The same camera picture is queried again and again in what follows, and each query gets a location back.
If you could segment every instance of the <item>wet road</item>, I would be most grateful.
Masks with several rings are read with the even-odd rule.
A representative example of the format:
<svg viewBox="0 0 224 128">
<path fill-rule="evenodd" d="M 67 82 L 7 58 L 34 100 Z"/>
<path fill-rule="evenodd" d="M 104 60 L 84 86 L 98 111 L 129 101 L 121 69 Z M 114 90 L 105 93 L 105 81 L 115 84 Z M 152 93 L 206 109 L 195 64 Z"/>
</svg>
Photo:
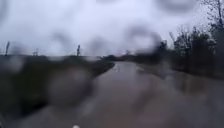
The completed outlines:
<svg viewBox="0 0 224 128">
<path fill-rule="evenodd" d="M 79 125 L 81 128 L 210 128 L 213 126 L 213 117 L 208 105 L 170 87 L 166 80 L 155 75 L 155 70 L 152 73 L 151 71 L 144 73 L 139 72 L 139 69 L 141 68 L 135 63 L 116 63 L 113 69 L 96 79 L 94 86 L 97 91 L 86 104 L 65 110 L 48 106 L 26 119 L 21 127 L 72 128 L 73 125 Z"/>
</svg>

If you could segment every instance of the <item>overcast sky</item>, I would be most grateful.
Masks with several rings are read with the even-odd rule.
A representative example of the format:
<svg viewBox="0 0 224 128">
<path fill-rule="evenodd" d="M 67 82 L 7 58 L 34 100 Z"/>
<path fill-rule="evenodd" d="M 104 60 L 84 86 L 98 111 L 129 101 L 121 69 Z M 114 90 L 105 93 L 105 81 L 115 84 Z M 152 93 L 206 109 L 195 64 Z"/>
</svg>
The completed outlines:
<svg viewBox="0 0 224 128">
<path fill-rule="evenodd" d="M 181 25 L 203 24 L 206 19 L 206 12 L 197 5 L 174 15 L 156 0 L 6 1 L 8 8 L 0 22 L 2 52 L 12 41 L 11 49 L 19 46 L 26 54 L 37 49 L 45 55 L 73 54 L 79 44 L 83 55 L 122 54 L 154 46 L 147 34 L 130 37 L 135 28 L 157 33 L 171 45 L 169 32 L 176 33 Z"/>
</svg>

